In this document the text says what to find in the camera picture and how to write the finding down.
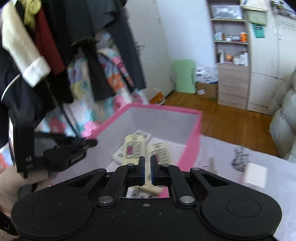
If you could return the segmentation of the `person left hand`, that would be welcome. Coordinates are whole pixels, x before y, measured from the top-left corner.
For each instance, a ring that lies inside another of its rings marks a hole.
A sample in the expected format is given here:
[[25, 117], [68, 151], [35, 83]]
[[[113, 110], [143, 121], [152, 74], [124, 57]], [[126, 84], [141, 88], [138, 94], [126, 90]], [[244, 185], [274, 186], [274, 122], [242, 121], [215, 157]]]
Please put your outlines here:
[[10, 166], [1, 173], [1, 211], [10, 216], [15, 203], [19, 200], [20, 189], [37, 183], [35, 191], [50, 186], [58, 173], [48, 172], [46, 169], [31, 170], [28, 177], [23, 178], [16, 167]]

